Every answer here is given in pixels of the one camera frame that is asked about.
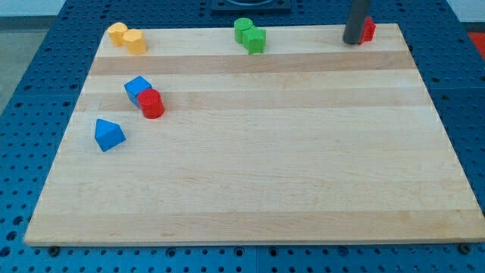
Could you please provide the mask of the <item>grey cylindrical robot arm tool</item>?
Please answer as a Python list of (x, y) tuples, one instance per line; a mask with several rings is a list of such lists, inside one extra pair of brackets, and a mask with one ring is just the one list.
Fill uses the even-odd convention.
[(371, 8), (371, 0), (352, 0), (346, 21), (343, 42), (356, 45), (361, 42), (365, 31), (365, 22)]

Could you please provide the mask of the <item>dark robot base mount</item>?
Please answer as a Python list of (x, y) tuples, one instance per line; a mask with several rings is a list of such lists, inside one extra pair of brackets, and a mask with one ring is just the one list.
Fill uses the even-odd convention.
[(229, 12), (291, 11), (292, 0), (211, 0), (212, 14)]

